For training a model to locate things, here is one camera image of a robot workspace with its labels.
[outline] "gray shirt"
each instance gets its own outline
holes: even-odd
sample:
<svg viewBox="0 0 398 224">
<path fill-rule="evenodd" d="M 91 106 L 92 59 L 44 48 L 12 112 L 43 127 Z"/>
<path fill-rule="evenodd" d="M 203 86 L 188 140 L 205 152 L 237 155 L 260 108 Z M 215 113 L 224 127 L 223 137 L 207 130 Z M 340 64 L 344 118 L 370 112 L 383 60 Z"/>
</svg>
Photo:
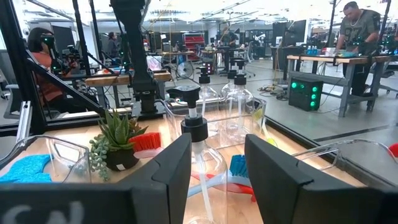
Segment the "gray shirt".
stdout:
<svg viewBox="0 0 398 224">
<path fill-rule="evenodd" d="M 108 54 L 112 58 L 118 57 L 118 41 L 110 39 L 108 42 Z"/>
<path fill-rule="evenodd" d="M 343 19 L 340 34 L 345 35 L 346 50 L 353 50 L 357 46 L 353 42 L 365 41 L 373 32 L 380 31 L 380 14 L 372 10 L 362 9 L 361 17 L 357 21 Z M 377 49 L 377 42 L 366 46 L 365 54 Z"/>
</svg>

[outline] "man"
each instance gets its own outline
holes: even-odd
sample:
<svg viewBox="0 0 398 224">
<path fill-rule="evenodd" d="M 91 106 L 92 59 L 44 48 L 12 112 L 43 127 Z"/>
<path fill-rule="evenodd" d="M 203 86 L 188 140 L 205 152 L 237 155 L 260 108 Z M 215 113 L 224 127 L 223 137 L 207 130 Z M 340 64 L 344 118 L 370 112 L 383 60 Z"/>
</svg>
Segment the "man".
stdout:
<svg viewBox="0 0 398 224">
<path fill-rule="evenodd" d="M 238 40 L 238 37 L 236 34 L 233 32 L 228 31 L 228 27 L 225 27 L 223 29 L 223 35 L 221 38 L 221 42 L 224 43 L 224 46 L 229 46 L 231 48 L 236 47 L 236 40 Z M 225 61 L 225 70 L 229 70 L 229 59 L 234 57 L 234 52 L 232 50 L 229 51 L 228 54 L 224 55 L 224 61 Z"/>
<path fill-rule="evenodd" d="M 228 27 L 223 29 L 223 38 L 221 39 L 224 46 L 236 47 L 238 37 L 233 32 L 228 31 Z"/>
<path fill-rule="evenodd" d="M 377 40 L 380 31 L 380 14 L 378 12 L 360 9 L 356 2 L 349 2 L 345 5 L 343 12 L 345 18 L 341 22 L 340 36 L 337 41 L 336 50 L 343 47 L 348 51 L 358 52 L 358 47 L 353 42 L 358 40 L 365 41 L 364 49 L 361 53 L 370 55 L 377 50 Z M 356 65 L 352 83 L 352 95 L 364 96 L 366 90 L 366 79 L 369 75 L 371 65 Z M 346 75 L 347 64 L 343 64 L 343 74 Z"/>
</svg>

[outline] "succulent plant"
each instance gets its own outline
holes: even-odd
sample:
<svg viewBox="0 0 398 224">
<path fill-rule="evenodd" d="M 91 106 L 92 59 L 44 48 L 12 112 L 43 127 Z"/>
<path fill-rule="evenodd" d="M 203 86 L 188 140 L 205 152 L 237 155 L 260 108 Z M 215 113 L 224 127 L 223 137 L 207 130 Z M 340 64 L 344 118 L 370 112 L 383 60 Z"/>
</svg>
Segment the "succulent plant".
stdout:
<svg viewBox="0 0 398 224">
<path fill-rule="evenodd" d="M 99 176 L 104 180 L 108 181 L 108 170 L 106 168 L 106 154 L 109 151 L 109 142 L 105 138 L 105 135 L 99 134 L 94 137 L 94 140 L 90 140 L 91 150 L 90 150 L 90 171 L 95 172 L 98 170 Z"/>
<path fill-rule="evenodd" d="M 144 134 L 148 127 L 141 129 L 137 119 L 128 120 L 127 115 L 120 119 L 119 113 L 113 111 L 112 116 L 105 111 L 106 123 L 99 122 L 101 134 L 90 140 L 90 170 L 95 172 L 98 170 L 99 176 L 104 180 L 109 180 L 108 170 L 106 168 L 106 158 L 108 152 L 116 152 L 118 150 L 132 150 L 133 142 L 129 143 L 129 139 Z"/>
<path fill-rule="evenodd" d="M 138 136 L 140 134 L 144 134 L 146 132 L 147 128 L 148 128 L 148 126 L 146 126 L 144 128 L 141 128 L 138 125 L 137 120 L 138 120 L 137 118 L 131 118 L 129 120 L 129 139 L 134 137 L 134 136 Z"/>
<path fill-rule="evenodd" d="M 105 118 L 107 125 L 103 121 L 100 121 L 99 128 L 101 128 L 103 135 L 109 142 L 109 150 L 131 150 L 132 143 L 129 143 L 130 127 L 127 115 L 123 119 L 120 119 L 117 111 L 113 111 L 113 116 L 105 111 Z"/>
</svg>

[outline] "white ceiling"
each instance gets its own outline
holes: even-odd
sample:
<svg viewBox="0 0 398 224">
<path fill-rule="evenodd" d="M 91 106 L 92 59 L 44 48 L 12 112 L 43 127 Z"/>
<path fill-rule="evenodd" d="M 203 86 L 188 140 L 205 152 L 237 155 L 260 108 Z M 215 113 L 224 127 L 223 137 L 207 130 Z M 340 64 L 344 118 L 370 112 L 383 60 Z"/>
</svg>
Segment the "white ceiling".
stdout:
<svg viewBox="0 0 398 224">
<path fill-rule="evenodd" d="M 74 10 L 71 0 L 39 0 L 54 9 L 64 12 L 68 16 L 74 16 Z M 152 0 L 149 11 L 146 16 L 146 21 L 157 19 L 160 15 L 161 19 L 183 20 L 187 22 L 197 21 L 204 16 L 210 15 L 212 12 L 218 11 L 224 7 L 230 6 L 242 0 Z M 347 2 L 352 0 L 337 0 L 339 3 L 336 7 L 334 22 L 341 22 L 344 17 L 343 7 Z M 91 9 L 87 0 L 78 0 L 82 21 L 89 23 L 91 19 Z M 112 8 L 109 7 L 109 0 L 95 0 L 95 9 L 97 19 L 114 19 Z M 324 24 L 328 26 L 330 23 L 332 0 L 250 0 L 244 4 L 236 6 L 230 11 L 231 17 L 238 17 L 231 22 L 244 21 L 249 19 L 259 19 L 266 23 L 272 23 L 281 19 L 287 20 L 301 20 L 311 19 L 313 24 Z M 382 0 L 357 0 L 361 8 L 372 9 L 384 15 L 386 10 L 386 3 L 381 3 Z M 48 18 L 53 16 L 58 18 L 54 13 L 46 12 L 39 6 L 30 2 L 25 5 L 26 15 L 29 19 Z M 216 14 L 208 19 L 229 19 L 229 14 L 226 12 Z M 392 0 L 389 12 L 389 20 L 395 23 L 398 19 L 398 1 Z"/>
</svg>

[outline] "black plant pot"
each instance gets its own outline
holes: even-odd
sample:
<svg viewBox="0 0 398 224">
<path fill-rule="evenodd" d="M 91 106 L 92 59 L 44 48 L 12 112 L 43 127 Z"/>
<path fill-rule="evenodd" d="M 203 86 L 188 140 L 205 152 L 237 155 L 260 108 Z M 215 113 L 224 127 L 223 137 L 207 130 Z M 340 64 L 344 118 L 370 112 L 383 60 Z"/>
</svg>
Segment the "black plant pot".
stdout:
<svg viewBox="0 0 398 224">
<path fill-rule="evenodd" d="M 121 149 L 106 154 L 106 167 L 113 171 L 130 169 L 137 164 L 139 159 L 133 156 L 133 150 Z"/>
</svg>

